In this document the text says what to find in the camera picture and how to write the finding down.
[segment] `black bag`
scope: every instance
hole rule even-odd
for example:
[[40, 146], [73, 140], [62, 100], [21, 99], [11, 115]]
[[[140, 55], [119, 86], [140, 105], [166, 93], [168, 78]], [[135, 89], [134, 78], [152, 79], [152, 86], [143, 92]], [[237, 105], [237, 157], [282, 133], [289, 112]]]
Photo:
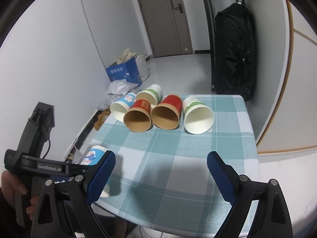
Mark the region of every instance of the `black bag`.
[[256, 84], [256, 39], [253, 16], [244, 0], [231, 4], [216, 16], [217, 94], [241, 95], [250, 100]]

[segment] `silver bolt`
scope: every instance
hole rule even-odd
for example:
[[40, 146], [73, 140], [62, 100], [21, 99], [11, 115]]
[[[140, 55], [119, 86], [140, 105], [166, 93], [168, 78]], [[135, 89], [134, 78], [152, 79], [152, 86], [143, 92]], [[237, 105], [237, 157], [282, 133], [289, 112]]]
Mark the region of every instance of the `silver bolt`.
[[47, 181], [45, 182], [45, 185], [46, 185], [46, 186], [50, 186], [52, 183], [53, 183], [52, 180], [47, 180]]
[[248, 177], [245, 176], [245, 175], [240, 175], [240, 176], [239, 176], [239, 179], [240, 179], [241, 181], [247, 181], [247, 180], [248, 180]]
[[82, 175], [78, 175], [75, 177], [75, 181], [81, 181], [83, 179]]
[[277, 182], [277, 180], [272, 179], [272, 180], [271, 180], [271, 184], [274, 185], [274, 186], [276, 186], [276, 185], [278, 185], [278, 182]]

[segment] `blue box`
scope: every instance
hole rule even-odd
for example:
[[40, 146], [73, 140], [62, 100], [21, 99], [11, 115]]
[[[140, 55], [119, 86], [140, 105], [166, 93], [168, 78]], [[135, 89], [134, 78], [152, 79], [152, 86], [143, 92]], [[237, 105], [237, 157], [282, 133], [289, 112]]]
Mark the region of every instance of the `blue box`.
[[135, 58], [131, 58], [125, 63], [112, 64], [106, 69], [106, 72], [111, 82], [126, 79], [127, 82], [138, 84], [138, 86], [142, 84]]

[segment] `tablecloth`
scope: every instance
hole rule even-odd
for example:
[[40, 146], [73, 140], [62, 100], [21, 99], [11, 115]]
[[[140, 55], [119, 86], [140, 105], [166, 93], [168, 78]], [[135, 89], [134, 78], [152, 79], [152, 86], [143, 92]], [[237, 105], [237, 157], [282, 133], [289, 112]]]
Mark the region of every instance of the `tablecloth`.
[[[110, 197], [97, 204], [129, 221], [178, 235], [213, 237], [231, 206], [225, 202], [207, 169], [216, 151], [238, 174], [259, 180], [256, 142], [245, 103], [236, 95], [195, 95], [212, 108], [212, 128], [200, 135], [180, 126], [156, 126], [143, 133], [128, 130], [110, 115], [92, 140], [116, 154]], [[252, 204], [241, 234], [250, 229]]]

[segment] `blue gripper pad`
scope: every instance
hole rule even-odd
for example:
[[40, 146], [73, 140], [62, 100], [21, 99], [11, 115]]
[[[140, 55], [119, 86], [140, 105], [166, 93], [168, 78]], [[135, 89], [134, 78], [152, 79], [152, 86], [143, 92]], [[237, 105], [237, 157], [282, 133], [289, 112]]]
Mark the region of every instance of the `blue gripper pad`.
[[217, 152], [212, 151], [207, 156], [207, 167], [214, 178], [223, 199], [233, 206], [237, 200], [235, 187], [225, 173], [227, 165], [222, 161]]
[[[107, 156], [107, 158], [104, 160], [103, 163], [103, 157], [106, 156], [106, 153], [110, 152], [110, 154]], [[88, 205], [91, 205], [93, 202], [97, 201], [106, 186], [106, 183], [116, 165], [116, 156], [112, 151], [107, 151], [103, 157], [99, 160], [99, 162], [95, 166], [99, 166], [99, 163], [101, 163], [101, 166], [97, 170], [96, 174], [91, 178], [91, 181], [87, 185], [87, 188], [85, 189], [87, 192], [86, 201]]]

